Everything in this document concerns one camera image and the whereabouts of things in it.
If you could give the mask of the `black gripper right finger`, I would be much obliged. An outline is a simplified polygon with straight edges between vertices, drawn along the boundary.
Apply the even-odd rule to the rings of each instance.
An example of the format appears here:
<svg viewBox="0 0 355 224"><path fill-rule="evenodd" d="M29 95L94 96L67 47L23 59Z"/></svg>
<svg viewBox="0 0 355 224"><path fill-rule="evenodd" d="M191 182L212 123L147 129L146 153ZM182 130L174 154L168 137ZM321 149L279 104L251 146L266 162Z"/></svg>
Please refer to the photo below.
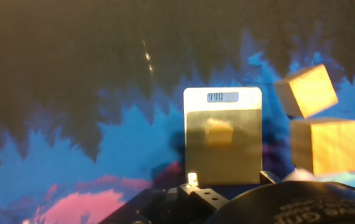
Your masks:
<svg viewBox="0 0 355 224"><path fill-rule="evenodd" d="M278 184L281 183L281 180L269 171L260 171L259 172L259 183L261 185L265 184Z"/></svg>

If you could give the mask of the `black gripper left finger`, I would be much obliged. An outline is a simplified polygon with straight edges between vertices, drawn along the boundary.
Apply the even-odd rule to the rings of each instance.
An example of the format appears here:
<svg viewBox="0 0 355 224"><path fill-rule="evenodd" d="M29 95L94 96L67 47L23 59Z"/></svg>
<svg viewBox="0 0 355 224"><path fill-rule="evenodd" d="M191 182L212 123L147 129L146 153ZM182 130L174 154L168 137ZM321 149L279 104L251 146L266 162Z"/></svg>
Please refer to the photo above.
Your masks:
<svg viewBox="0 0 355 224"><path fill-rule="evenodd" d="M178 210L188 215L212 214L229 203L213 189L200 189L190 184L177 187L177 196Z"/></svg>

